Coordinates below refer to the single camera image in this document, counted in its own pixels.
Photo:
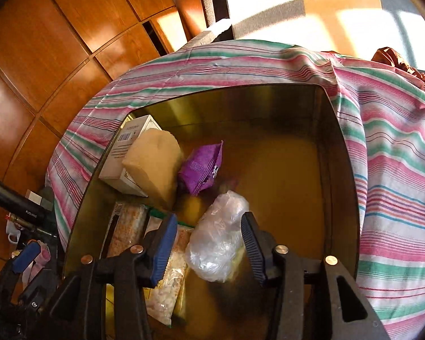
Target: ribbed rubber pad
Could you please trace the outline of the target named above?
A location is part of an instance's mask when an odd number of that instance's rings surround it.
[[[263,285],[266,281],[264,258],[258,246],[256,237],[250,228],[247,216],[244,214],[241,218],[241,233],[243,234],[244,245],[246,246],[247,256],[252,266],[253,276]]]
[[[158,282],[163,278],[173,243],[175,242],[176,232],[178,229],[176,215],[173,214],[170,217],[166,217],[162,224],[166,224],[166,231],[159,243],[158,251],[154,255],[153,273],[150,277],[150,281],[154,286],[157,286]]]

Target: purple package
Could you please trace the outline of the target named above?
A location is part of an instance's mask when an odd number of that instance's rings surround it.
[[[222,145],[203,145],[193,150],[189,158],[181,166],[178,176],[186,185],[191,195],[214,184],[217,171],[222,164]]]

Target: cardboard box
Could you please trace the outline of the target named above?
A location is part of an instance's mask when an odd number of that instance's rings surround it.
[[[124,194],[147,197],[145,192],[134,182],[123,167],[123,161],[129,147],[145,130],[155,128],[162,130],[151,115],[133,119],[124,124],[118,138],[110,150],[102,167],[99,179]]]

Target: screw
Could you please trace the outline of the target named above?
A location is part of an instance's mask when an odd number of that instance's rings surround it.
[[[89,265],[93,262],[93,257],[91,254],[87,254],[80,259],[80,262],[82,262],[82,265]]]
[[[328,265],[336,265],[339,263],[339,260],[334,256],[327,256],[325,261]]]
[[[143,252],[143,247],[139,244],[135,244],[130,248],[132,254],[139,254]]]
[[[275,251],[279,254],[286,254],[290,250],[288,249],[288,247],[286,245],[278,245],[278,246],[275,247]]]

